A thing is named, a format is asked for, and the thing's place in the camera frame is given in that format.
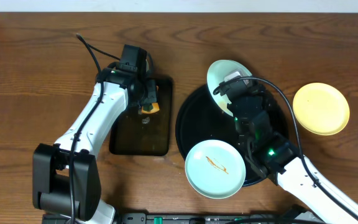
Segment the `orange green scrub sponge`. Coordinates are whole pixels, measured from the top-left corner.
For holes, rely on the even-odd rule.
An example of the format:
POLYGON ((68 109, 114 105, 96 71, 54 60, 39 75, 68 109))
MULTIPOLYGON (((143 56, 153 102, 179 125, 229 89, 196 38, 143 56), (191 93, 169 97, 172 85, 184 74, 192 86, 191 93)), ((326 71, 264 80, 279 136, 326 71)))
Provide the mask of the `orange green scrub sponge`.
MULTIPOLYGON (((157 98, 158 86, 156 86, 155 92, 148 95, 148 99, 157 98)), ((141 107, 140 114, 154 114, 160 111, 159 104, 157 102, 148 103, 141 107)))

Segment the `light blue plate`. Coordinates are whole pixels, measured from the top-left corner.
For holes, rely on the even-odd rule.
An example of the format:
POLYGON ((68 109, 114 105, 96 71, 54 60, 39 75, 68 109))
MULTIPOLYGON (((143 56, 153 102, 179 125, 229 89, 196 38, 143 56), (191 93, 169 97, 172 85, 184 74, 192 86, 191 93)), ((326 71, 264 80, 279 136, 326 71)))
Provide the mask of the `light blue plate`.
POLYGON ((185 159, 185 174, 199 194, 224 199, 242 188, 247 169, 242 156, 233 146, 210 139, 190 149, 185 159))
POLYGON ((231 104, 227 95, 218 93, 215 95, 213 91, 222 82, 227 82, 234 78, 251 77, 252 73, 242 64, 234 60, 218 60, 211 64, 207 72, 207 86, 214 102, 219 108, 229 116, 233 117, 233 113, 228 110, 227 105, 231 104))

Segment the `yellow plate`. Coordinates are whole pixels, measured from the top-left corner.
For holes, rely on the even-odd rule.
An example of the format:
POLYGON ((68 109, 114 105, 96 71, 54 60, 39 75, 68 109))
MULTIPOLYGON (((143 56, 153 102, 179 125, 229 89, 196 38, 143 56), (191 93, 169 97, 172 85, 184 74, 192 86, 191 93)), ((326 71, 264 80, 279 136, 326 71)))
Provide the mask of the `yellow plate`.
POLYGON ((293 112, 305 129, 322 136, 339 133, 350 118, 350 107, 344 95, 325 83, 301 87, 293 99, 293 112))

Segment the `light blue plate front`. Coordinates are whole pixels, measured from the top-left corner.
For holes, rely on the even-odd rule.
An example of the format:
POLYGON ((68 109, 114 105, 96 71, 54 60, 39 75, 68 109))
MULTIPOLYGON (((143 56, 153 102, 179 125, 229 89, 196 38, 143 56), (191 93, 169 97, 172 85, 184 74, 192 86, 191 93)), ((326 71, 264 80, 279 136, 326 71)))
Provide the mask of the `light blue plate front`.
POLYGON ((199 194, 224 199, 242 188, 247 169, 242 156, 233 146, 210 139, 190 149, 185 159, 185 174, 199 194))

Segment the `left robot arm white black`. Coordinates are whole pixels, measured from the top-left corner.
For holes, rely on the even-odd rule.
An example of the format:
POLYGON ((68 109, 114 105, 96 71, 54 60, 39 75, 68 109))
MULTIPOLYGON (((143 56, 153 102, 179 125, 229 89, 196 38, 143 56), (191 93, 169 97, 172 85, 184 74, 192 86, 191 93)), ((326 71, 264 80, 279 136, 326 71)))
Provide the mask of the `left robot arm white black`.
POLYGON ((89 102, 53 145, 39 144, 32 159, 32 202, 60 223, 114 223, 116 210, 101 199, 96 159, 111 126, 131 103, 157 99, 151 70, 105 68, 89 102))

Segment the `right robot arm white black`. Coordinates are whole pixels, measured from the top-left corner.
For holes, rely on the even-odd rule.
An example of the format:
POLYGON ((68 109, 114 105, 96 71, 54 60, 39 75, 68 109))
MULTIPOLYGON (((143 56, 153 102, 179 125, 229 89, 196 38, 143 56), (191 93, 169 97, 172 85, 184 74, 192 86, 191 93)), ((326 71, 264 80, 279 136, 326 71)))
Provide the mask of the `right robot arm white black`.
POLYGON ((317 170, 300 145, 274 130, 272 121, 281 118, 271 112, 280 107, 263 85, 235 82, 215 93, 228 97, 239 149, 258 176, 297 197, 326 223, 358 223, 358 204, 317 170))

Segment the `black rectangular tray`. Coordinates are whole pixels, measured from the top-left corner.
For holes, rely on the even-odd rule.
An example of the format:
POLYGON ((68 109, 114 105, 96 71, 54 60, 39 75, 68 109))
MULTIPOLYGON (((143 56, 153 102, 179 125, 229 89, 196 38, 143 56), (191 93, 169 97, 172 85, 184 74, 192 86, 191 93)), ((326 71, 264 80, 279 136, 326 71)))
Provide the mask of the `black rectangular tray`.
POLYGON ((169 149, 173 80, 158 77, 159 110, 144 113, 133 107, 125 110, 111 128, 109 151, 115 155, 164 156, 169 149))

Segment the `black round tray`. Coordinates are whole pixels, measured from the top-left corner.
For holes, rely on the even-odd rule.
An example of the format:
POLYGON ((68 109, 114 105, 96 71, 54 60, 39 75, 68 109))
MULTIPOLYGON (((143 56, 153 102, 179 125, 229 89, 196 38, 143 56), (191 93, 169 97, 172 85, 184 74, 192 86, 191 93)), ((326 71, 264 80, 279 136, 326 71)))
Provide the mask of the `black round tray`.
POLYGON ((234 118, 223 112, 214 102, 206 84, 195 90, 182 104, 175 126, 178 149, 183 158, 201 141, 215 139, 238 147, 239 135, 234 118))

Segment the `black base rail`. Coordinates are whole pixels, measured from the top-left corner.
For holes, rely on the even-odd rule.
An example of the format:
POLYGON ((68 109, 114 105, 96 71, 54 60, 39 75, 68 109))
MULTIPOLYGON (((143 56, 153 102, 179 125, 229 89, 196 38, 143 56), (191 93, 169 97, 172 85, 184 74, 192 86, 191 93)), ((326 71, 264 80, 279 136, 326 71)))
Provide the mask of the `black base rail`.
POLYGON ((245 213, 149 213, 146 210, 131 213, 116 212, 111 219, 96 220, 95 223, 112 224, 225 224, 241 223, 322 223, 314 213, 294 205, 283 214, 273 212, 245 213))

